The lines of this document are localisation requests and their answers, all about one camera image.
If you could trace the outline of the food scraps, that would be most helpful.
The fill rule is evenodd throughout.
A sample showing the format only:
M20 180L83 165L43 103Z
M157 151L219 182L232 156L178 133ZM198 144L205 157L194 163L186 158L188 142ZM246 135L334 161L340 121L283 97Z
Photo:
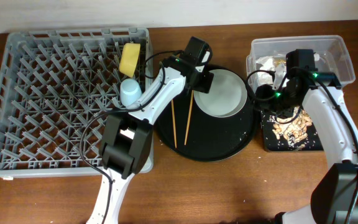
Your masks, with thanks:
M310 116L301 107L295 108L295 114L291 118L278 118L269 116L273 124L274 133L280 145L287 145L290 151L300 151L306 147L308 142L307 130L313 122Z

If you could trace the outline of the wooden chopstick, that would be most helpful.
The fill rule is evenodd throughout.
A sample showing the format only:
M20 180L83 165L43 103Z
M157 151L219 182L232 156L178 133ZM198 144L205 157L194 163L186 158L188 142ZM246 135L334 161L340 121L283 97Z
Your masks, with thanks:
M184 146L186 146L187 142L188 142L188 135L189 135L189 129L190 129L190 123L191 123L191 114L192 114L192 110L193 110L193 100L194 100L194 90L192 90L191 97L190 97L190 105L189 105L189 111L188 111L188 118L187 118L187 122L186 122Z
M175 122L175 107L174 100L171 101L171 109L172 109L172 124L173 124L173 139L174 146L177 148L177 131L176 131L176 122Z

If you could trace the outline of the grey round plate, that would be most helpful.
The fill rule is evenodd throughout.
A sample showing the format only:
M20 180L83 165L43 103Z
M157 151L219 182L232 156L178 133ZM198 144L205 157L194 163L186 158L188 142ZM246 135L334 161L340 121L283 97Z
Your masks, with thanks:
M209 93L194 93L197 106L204 113L216 118L227 118L240 112L247 101L243 79L236 73L222 68L210 72L214 77Z

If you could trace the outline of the yellow bowl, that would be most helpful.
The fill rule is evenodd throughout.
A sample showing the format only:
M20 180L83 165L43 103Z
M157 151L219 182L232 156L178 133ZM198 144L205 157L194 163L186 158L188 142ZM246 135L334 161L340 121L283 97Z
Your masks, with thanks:
M135 74L140 48L141 45L135 43L126 43L123 47L119 71L129 78L132 78Z

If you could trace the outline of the blue plastic cup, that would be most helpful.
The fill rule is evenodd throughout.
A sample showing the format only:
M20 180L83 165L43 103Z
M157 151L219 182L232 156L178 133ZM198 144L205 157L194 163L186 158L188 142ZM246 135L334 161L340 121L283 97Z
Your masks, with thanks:
M120 85L120 97L123 106L127 107L142 95L139 83L132 78L125 79Z

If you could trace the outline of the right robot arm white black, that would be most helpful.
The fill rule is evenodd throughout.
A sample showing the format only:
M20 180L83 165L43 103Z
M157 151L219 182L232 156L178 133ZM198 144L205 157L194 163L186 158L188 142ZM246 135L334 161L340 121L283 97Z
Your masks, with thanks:
M329 170L311 194L310 204L281 212L275 223L358 223L358 129L333 72L320 72L311 49L286 55L287 72L277 89L267 85L249 93L255 107L281 118L296 106L311 117Z

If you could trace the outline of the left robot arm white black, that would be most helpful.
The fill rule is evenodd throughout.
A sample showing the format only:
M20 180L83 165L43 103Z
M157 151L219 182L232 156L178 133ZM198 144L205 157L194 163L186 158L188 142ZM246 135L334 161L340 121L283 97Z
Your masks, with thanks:
M191 37L184 50L171 52L159 63L158 74L146 91L129 106L95 116L106 117L99 146L101 187L88 223L117 223L130 181L150 155L153 127L168 104L184 89L208 93L214 75L204 68L212 59L210 45Z

